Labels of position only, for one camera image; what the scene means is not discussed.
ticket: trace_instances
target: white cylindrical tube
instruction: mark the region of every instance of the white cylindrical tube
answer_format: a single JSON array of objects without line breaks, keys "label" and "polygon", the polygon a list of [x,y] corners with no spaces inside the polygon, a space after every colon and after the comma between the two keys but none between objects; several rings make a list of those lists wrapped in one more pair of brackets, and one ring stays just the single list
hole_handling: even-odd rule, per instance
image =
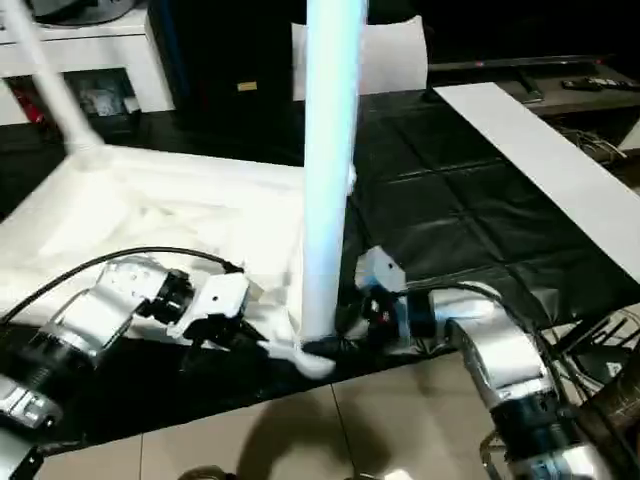
[{"label": "white cylindrical tube", "polygon": [[89,126],[62,75],[49,63],[24,0],[4,0],[4,6],[7,26],[16,43],[22,45],[26,59],[33,64],[34,82],[55,117],[67,148],[75,151],[101,145],[102,139]]},{"label": "white cylindrical tube", "polygon": [[334,331],[367,3],[307,1],[303,341]]}]

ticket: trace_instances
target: black tarp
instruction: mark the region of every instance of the black tarp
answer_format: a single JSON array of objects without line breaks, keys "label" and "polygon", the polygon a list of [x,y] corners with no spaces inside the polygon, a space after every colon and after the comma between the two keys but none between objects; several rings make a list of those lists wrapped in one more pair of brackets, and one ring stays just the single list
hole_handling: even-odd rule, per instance
[{"label": "black tarp", "polygon": [[[282,111],[142,116],[113,143],[157,150],[301,165],[302,106]],[[28,127],[0,129],[0,212],[6,215],[63,158]],[[538,327],[599,318],[640,301],[640,287],[544,194],[443,103],[418,93],[365,97],[355,155],[366,230],[414,285],[485,282]],[[349,290],[366,248],[353,204],[347,212],[341,284]],[[3,343],[31,334],[5,329]],[[319,385],[290,365],[206,353],[190,375],[183,349],[122,340],[69,410],[52,451],[80,448],[185,423]],[[342,365],[324,383],[388,368],[407,358]]]}]

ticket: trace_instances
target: floor tile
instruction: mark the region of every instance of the floor tile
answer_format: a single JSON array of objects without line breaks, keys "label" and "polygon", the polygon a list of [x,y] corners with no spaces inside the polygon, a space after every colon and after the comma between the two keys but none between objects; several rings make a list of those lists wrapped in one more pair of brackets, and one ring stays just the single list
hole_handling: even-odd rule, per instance
[{"label": "floor tile", "polygon": [[486,478],[478,446],[493,424],[459,354],[348,380],[334,390],[359,471]]},{"label": "floor tile", "polygon": [[331,387],[144,435],[142,480],[218,465],[248,480],[343,480],[352,474]]},{"label": "floor tile", "polygon": [[37,480],[139,480],[142,437],[107,443],[45,460]]}]

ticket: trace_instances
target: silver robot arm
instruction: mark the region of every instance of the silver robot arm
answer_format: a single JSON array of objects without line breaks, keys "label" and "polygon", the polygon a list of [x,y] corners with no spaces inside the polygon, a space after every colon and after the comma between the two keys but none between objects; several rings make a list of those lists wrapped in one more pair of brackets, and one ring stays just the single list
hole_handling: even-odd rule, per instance
[{"label": "silver robot arm", "polygon": [[0,479],[33,478],[42,464],[35,440],[60,422],[67,402],[136,315],[153,317],[171,337],[198,346],[220,339],[225,347],[230,329],[216,321],[241,318],[248,289],[242,273],[211,275],[195,289],[186,273],[149,257],[109,262],[96,284],[67,302],[28,344],[3,352]]},{"label": "silver robot arm", "polygon": [[363,309],[368,348],[380,346],[371,337],[392,332],[387,351],[388,346],[402,351],[407,339],[419,337],[431,351],[455,347],[462,352],[515,478],[613,478],[561,404],[534,339],[496,301],[497,292],[482,284],[458,284],[433,289],[424,302],[422,294],[406,294],[404,272],[380,247],[361,257],[356,286],[368,305]]},{"label": "silver robot arm", "polygon": [[501,305],[462,289],[435,290],[430,297],[433,341],[462,352],[514,477],[613,478],[571,415],[564,414],[535,342]]}]

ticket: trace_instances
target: black cable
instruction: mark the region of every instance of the black cable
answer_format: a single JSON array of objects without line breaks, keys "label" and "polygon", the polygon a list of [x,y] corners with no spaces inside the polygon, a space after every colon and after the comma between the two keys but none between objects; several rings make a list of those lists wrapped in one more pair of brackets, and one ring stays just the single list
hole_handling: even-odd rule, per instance
[{"label": "black cable", "polygon": [[[515,311],[512,308],[510,308],[507,304],[505,304],[504,300],[502,299],[502,297],[500,297],[500,295],[497,295],[496,293],[494,293],[494,292],[492,292],[492,291],[490,291],[490,290],[488,290],[486,288],[480,287],[478,285],[473,285],[473,284],[468,284],[468,283],[456,283],[456,282],[438,283],[438,284],[434,284],[434,285],[430,285],[430,286],[419,287],[417,289],[409,289],[409,290],[406,290],[404,292],[399,292],[396,295],[398,297],[401,297],[401,296],[406,296],[408,293],[416,292],[416,291],[420,291],[420,290],[434,291],[434,290],[445,290],[445,289],[452,289],[452,288],[456,288],[456,289],[459,289],[459,290],[467,290],[467,291],[470,291],[470,292],[474,292],[474,293],[478,293],[480,295],[483,295],[485,298],[487,298],[487,299],[497,303],[498,305],[500,305],[504,309],[504,311],[507,313],[507,315],[509,315],[511,318],[513,318],[514,320],[517,320],[521,324],[523,324],[522,327],[525,329],[525,331],[527,331],[527,333],[529,333],[536,341],[538,349],[539,349],[539,351],[540,351],[540,353],[542,355],[543,362],[545,363],[546,367],[549,369],[549,372],[551,373],[551,376],[553,377],[553,381],[556,384],[556,388],[558,390],[558,396],[560,397],[560,400],[561,400],[562,404],[564,404],[565,406],[571,406],[572,405],[571,402],[569,401],[569,397],[568,397],[567,392],[565,390],[564,384],[562,383],[562,378],[560,376],[560,373],[558,372],[558,369],[554,365],[554,359],[553,359],[553,356],[551,355],[551,352],[550,352],[549,342],[533,326],[533,323],[524,321],[519,315],[517,315],[515,313]],[[567,374],[570,376],[571,382],[574,383],[574,385],[576,385],[577,388],[579,388],[582,391],[583,395],[585,396],[585,398],[588,401],[591,398],[591,394],[587,391],[587,389],[578,380],[573,366],[571,364],[569,364],[569,362],[566,360],[566,358],[564,356],[560,356],[560,358],[558,358],[558,360],[563,365],[565,370],[567,370]],[[625,451],[625,454],[630,457],[630,460],[631,460],[632,464],[634,465],[635,469],[637,470],[638,475],[640,476],[640,462],[638,461],[636,453],[633,452],[631,447],[629,447],[627,441],[620,435],[620,433],[611,424],[611,421],[607,418],[607,416],[604,414],[604,412],[602,412],[602,410],[599,407],[597,407],[596,405],[590,405],[590,406],[596,412],[596,414],[598,415],[598,417],[600,418],[602,423],[605,425],[607,430],[609,430],[609,432],[611,433],[613,438],[615,438],[617,443],[619,443],[622,446],[622,449]],[[593,440],[590,438],[590,434],[589,434],[588,429],[584,426],[584,424],[582,424],[580,416],[579,415],[574,415],[574,416],[575,416],[575,420],[578,423],[578,426],[580,427],[580,429],[585,433],[585,435],[587,435],[589,437],[589,440],[592,443],[594,443]]]},{"label": "black cable", "polygon": [[218,263],[222,266],[226,273],[235,273],[235,272],[243,272],[244,270],[233,263],[220,258],[216,255],[211,255],[209,253],[200,252],[198,250],[193,250],[191,248],[180,248],[180,247],[135,247],[135,248],[127,248],[125,250],[119,250],[117,252],[108,253],[106,255],[102,255],[100,257],[96,257],[92,260],[84,262],[77,267],[69,270],[68,272],[63,273],[59,277],[53,279],[46,285],[43,285],[38,290],[33,292],[27,298],[22,300],[18,305],[13,307],[9,312],[0,318],[0,325],[6,325],[11,320],[13,320],[20,312],[22,312],[25,308],[30,306],[36,300],[38,300],[43,295],[49,293],[51,290],[61,285],[62,283],[69,280],[71,277],[74,277],[78,273],[87,270],[91,267],[95,267],[96,265],[100,265],[105,262],[109,262],[116,258],[127,257],[129,255],[137,255],[141,253],[174,253],[178,255],[188,255],[191,257],[202,258],[203,260],[208,260],[213,263]]},{"label": "black cable", "polygon": [[[578,379],[578,375],[576,373],[575,367],[571,365],[571,363],[567,360],[567,358],[564,355],[560,355],[558,357],[558,361],[562,364],[562,367],[566,370],[567,374],[571,378],[571,382],[575,384],[580,389],[582,394],[585,396],[586,398],[585,402],[589,402],[589,400],[591,400],[591,397],[592,397],[591,392],[589,392],[589,390],[587,390],[587,388]],[[615,438],[616,442],[620,444],[626,456],[629,457],[629,459],[631,460],[631,463],[635,467],[636,472],[638,473],[638,476],[640,477],[640,461],[638,461],[637,453],[633,451],[633,449],[629,446],[625,438],[620,434],[620,432],[618,432],[618,430],[616,430],[616,428],[613,426],[609,418],[605,415],[605,413],[602,411],[600,407],[598,407],[593,402],[588,403],[587,406],[588,408],[590,408],[596,413],[596,415],[598,416],[602,424],[609,431],[609,434],[611,434],[611,436]],[[579,415],[577,416],[577,420],[578,420],[578,425],[580,426],[580,429],[584,432],[585,435],[589,437],[592,443],[596,445],[595,439],[591,439],[590,430],[580,421]]]},{"label": "black cable", "polygon": [[369,250],[374,246],[373,236],[371,235],[371,230],[367,226],[367,222],[364,219],[362,210],[360,209],[360,206],[353,198],[353,195],[354,194],[351,194],[347,197],[347,203],[351,205],[351,210],[353,210],[353,213],[356,217],[356,223],[358,224],[358,230],[362,235],[362,241],[364,243],[365,250]]}]

